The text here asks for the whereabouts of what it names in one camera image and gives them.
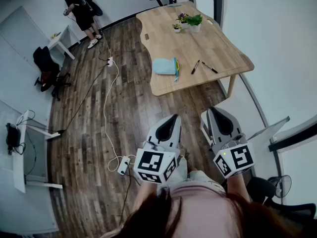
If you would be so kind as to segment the person's torso in pink shirt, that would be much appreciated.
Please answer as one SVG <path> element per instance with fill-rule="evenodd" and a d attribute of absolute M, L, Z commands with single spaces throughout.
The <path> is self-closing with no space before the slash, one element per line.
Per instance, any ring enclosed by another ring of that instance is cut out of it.
<path fill-rule="evenodd" d="M 172 238 L 240 238 L 235 204 L 213 186 L 182 182 L 170 187 L 170 221 L 181 215 Z"/>

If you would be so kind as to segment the wooden table leg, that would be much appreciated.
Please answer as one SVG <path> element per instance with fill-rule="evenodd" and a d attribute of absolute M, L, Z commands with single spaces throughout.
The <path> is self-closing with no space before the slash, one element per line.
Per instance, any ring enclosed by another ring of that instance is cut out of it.
<path fill-rule="evenodd" d="M 235 79 L 236 79 L 236 75 L 230 76 L 229 86 L 228 86 L 228 91 L 227 91 L 227 96 L 226 96 L 227 99 L 230 98 L 232 95 L 234 84 L 235 84 Z"/>

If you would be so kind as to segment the white desk frame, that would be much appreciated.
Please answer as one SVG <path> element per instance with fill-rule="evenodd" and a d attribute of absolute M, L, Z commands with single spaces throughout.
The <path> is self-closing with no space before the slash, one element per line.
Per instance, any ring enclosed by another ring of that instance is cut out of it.
<path fill-rule="evenodd" d="M 248 139 L 248 142 L 251 142 L 253 145 L 255 144 L 264 144 L 273 136 L 275 136 L 278 131 L 287 123 L 289 122 L 290 117 L 287 116 L 286 118 L 270 125 L 258 132 L 256 132 L 253 136 Z"/>

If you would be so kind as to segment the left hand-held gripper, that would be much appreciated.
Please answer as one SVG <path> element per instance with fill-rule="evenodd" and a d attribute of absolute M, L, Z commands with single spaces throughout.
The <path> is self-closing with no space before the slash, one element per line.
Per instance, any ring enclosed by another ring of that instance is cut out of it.
<path fill-rule="evenodd" d="M 150 128 L 147 141 L 137 150 L 133 167 L 135 175 L 141 181 L 167 183 L 178 167 L 180 149 L 177 147 L 180 134 L 181 118 L 177 114 L 162 118 Z"/>

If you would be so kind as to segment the black office chair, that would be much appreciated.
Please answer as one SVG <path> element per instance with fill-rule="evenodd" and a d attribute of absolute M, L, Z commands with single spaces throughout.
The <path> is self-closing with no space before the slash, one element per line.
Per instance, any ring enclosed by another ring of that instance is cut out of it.
<path fill-rule="evenodd" d="M 41 76 L 35 81 L 34 86 L 39 84 L 41 92 L 49 90 L 53 86 L 52 97 L 56 97 L 60 101 L 59 90 L 62 86 L 71 86 L 70 82 L 64 82 L 70 73 L 60 74 L 59 65 L 53 61 L 47 46 L 38 47 L 33 53 L 35 65 L 40 69 Z"/>

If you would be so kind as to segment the person's left forearm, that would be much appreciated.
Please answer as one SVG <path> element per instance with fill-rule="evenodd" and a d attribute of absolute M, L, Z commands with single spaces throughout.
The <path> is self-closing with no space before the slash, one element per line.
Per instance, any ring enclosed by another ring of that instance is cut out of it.
<path fill-rule="evenodd" d="M 150 183 L 143 181 L 141 182 L 141 186 L 139 187 L 134 205 L 133 205 L 133 211 L 137 211 L 142 203 L 153 194 L 157 194 L 157 187 L 158 185 L 156 183 Z"/>

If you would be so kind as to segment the black mesh chair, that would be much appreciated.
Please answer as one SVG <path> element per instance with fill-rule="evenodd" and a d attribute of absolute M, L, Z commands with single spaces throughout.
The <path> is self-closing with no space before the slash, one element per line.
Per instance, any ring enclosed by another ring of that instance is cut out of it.
<path fill-rule="evenodd" d="M 314 220 L 317 207 L 313 203 L 301 205 L 282 205 L 273 202 L 276 186 L 263 178 L 252 177 L 247 184 L 247 191 L 254 202 L 263 204 L 290 220 L 305 223 Z"/>

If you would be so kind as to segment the black box on desk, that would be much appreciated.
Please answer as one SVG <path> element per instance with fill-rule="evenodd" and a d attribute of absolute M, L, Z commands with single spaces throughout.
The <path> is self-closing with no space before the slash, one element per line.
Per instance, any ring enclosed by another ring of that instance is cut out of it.
<path fill-rule="evenodd" d="M 15 148 L 20 146 L 21 132 L 17 128 L 16 125 L 13 125 L 11 123 L 6 124 L 6 129 L 7 129 L 7 136 L 6 136 L 7 149 L 8 149 L 8 154 L 11 155 L 12 151 L 15 150 Z"/>

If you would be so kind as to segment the green leafy potted plant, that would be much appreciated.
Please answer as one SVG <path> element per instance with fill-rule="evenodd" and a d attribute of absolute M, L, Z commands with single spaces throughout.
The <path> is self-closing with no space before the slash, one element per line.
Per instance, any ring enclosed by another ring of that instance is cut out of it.
<path fill-rule="evenodd" d="M 200 14 L 195 16 L 185 17 L 186 23 L 189 25 L 189 29 L 192 33 L 198 33 L 200 31 L 202 16 Z"/>

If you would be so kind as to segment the person's right forearm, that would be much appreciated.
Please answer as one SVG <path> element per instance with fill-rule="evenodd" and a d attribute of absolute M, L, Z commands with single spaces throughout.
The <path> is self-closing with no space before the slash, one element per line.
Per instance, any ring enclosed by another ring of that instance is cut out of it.
<path fill-rule="evenodd" d="M 242 174 L 231 176 L 227 179 L 227 198 L 235 203 L 251 202 Z"/>

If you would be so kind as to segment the purple flower potted plant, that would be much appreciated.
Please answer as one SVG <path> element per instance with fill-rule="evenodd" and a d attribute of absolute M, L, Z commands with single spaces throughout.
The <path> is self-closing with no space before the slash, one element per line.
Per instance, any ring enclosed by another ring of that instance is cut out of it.
<path fill-rule="evenodd" d="M 187 23 L 186 21 L 186 18 L 188 17 L 189 15 L 185 14 L 185 13 L 181 13 L 180 15 L 178 15 L 177 17 L 177 21 L 180 23 L 182 29 L 187 29 L 189 27 L 189 24 Z"/>

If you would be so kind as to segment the small white table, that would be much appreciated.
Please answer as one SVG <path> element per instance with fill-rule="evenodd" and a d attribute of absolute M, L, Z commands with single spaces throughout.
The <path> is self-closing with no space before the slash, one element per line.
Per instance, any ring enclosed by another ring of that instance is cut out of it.
<path fill-rule="evenodd" d="M 79 38 L 75 35 L 75 33 L 70 29 L 70 27 L 67 25 L 63 28 L 63 30 L 52 40 L 50 40 L 50 43 L 48 44 L 48 49 L 51 50 L 54 47 L 58 46 L 60 47 L 72 60 L 75 60 L 75 56 L 69 51 L 69 49 L 62 43 L 62 39 L 65 36 L 66 32 L 69 32 L 69 34 L 75 38 L 78 44 L 81 44 L 81 41 Z"/>

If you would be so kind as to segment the white desk with metal frame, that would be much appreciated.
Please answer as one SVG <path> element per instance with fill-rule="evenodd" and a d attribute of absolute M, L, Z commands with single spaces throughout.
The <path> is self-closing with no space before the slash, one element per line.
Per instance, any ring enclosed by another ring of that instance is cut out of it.
<path fill-rule="evenodd" d="M 27 173 L 24 172 L 24 156 L 26 150 L 25 140 L 27 135 L 27 128 L 30 128 L 37 133 L 42 134 L 45 137 L 45 140 L 60 137 L 64 133 L 64 130 L 54 131 L 44 129 L 36 125 L 28 124 L 28 121 L 32 121 L 34 118 L 35 112 L 32 110 L 26 110 L 17 120 L 16 124 L 13 125 L 16 129 L 20 131 L 18 146 L 13 147 L 11 151 L 14 187 L 22 193 L 26 193 L 26 185 L 63 189 L 62 184 L 41 182 L 38 180 L 28 180 L 27 176 L 30 174 L 30 171 L 28 171 Z"/>

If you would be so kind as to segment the person's legs in beige trousers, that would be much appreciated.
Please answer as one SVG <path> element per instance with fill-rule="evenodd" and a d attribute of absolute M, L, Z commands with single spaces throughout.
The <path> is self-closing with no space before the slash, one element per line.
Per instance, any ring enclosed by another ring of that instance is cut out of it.
<path fill-rule="evenodd" d="M 208 177 L 203 171 L 198 170 L 188 172 L 187 160 L 184 157 L 179 157 L 177 161 L 178 167 L 168 179 L 168 185 L 180 185 L 184 182 L 197 182 L 198 184 L 205 183 L 212 190 L 225 193 L 225 189 L 218 182 Z"/>

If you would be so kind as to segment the light blue drawstring pouch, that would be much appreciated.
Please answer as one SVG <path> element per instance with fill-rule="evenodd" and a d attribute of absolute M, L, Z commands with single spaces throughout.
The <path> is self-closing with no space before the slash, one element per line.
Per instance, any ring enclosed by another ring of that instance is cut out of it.
<path fill-rule="evenodd" d="M 155 59 L 152 69 L 159 75 L 175 75 L 174 81 L 179 78 L 179 63 L 176 58 L 173 59 Z"/>

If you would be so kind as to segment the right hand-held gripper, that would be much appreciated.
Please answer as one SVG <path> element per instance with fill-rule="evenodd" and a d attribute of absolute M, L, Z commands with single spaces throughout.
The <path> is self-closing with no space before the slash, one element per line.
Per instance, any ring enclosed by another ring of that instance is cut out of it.
<path fill-rule="evenodd" d="M 242 174 L 255 165 L 253 147 L 235 116 L 224 109 L 210 107 L 207 111 L 208 128 L 214 144 L 230 140 L 212 147 L 214 164 L 225 179 Z"/>

